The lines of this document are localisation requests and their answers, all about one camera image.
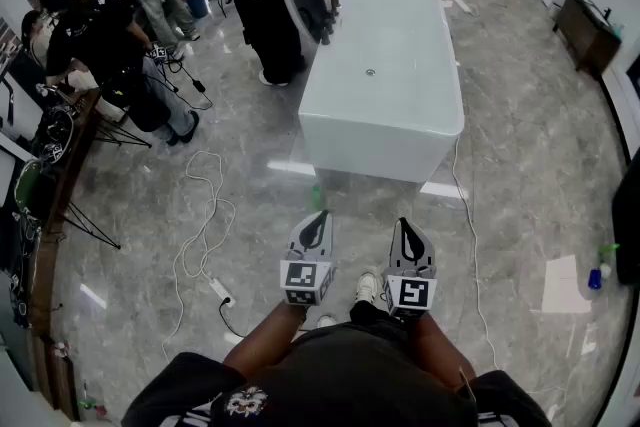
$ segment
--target brown cabinet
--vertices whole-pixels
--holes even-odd
[[[566,0],[553,31],[560,29],[575,50],[576,70],[588,68],[602,75],[620,47],[620,38],[585,0]]]

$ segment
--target white shoe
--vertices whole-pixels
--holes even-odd
[[[316,324],[316,328],[335,326],[336,324],[337,324],[337,322],[335,321],[335,319],[333,317],[331,317],[330,315],[323,315],[322,317],[320,317],[318,319],[318,323]]]
[[[373,301],[378,295],[378,280],[370,272],[365,272],[358,280],[358,287],[356,290],[356,302],[367,301],[373,304]]]
[[[272,82],[269,82],[267,79],[264,78],[264,70],[260,70],[260,73],[258,73],[258,78],[260,79],[260,82],[262,82],[265,86],[284,87],[289,85],[288,82],[283,82],[282,84],[273,84]]]
[[[176,48],[169,54],[169,59],[172,61],[182,61],[182,59],[184,59],[184,50],[182,48]]]

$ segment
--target white table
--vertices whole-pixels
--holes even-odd
[[[311,163],[424,182],[464,127],[440,0],[340,0],[299,109]]]

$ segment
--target gray tile floor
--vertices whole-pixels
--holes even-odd
[[[612,240],[610,201],[624,169],[611,114],[598,84],[574,72],[540,0],[464,0],[478,16],[443,1],[466,113],[456,171],[478,233],[481,305],[497,364],[535,392],[554,425],[586,425],[618,362],[630,298],[614,278],[598,293],[586,286],[597,248]],[[305,77],[284,89],[262,86],[235,9],[226,19],[217,6],[212,10],[199,22],[202,40],[188,45],[186,65],[214,103],[193,142],[150,150],[96,143],[75,191],[74,201],[123,246],[114,251],[73,229],[62,243],[54,302],[65,307],[53,314],[53,327],[71,345],[78,385],[86,380],[117,420],[165,365],[161,343],[180,312],[172,262],[199,229],[209,194],[205,183],[184,174],[197,150],[222,156],[221,197],[237,209],[229,237],[207,265],[238,300],[228,314],[236,330],[253,328],[280,299],[278,260],[290,229],[313,211],[312,187],[320,183],[335,216],[338,272],[307,327],[324,313],[348,318],[358,276],[381,271],[393,223],[404,215],[437,249],[434,317],[479,373],[490,370],[461,200],[420,193],[408,183],[309,173],[296,115]],[[311,61],[313,49],[306,55]],[[192,102],[201,102],[181,83]],[[453,185],[452,164],[453,152],[431,181]],[[214,158],[199,156],[192,171],[217,183]],[[211,242],[230,219],[229,207],[220,209],[208,229]],[[192,273],[200,249],[187,255]],[[576,313],[584,300],[572,309],[576,297],[543,302],[558,274],[546,275],[549,262],[570,255],[577,280],[563,283],[589,301],[587,313]],[[187,279],[180,266],[178,276],[184,318],[169,355],[191,350],[223,358],[232,345],[216,311],[218,297],[205,278]],[[557,307],[566,312],[552,313]]]

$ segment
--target blue bucket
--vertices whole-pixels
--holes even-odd
[[[187,5],[194,18],[204,18],[209,13],[207,0],[187,0]]]

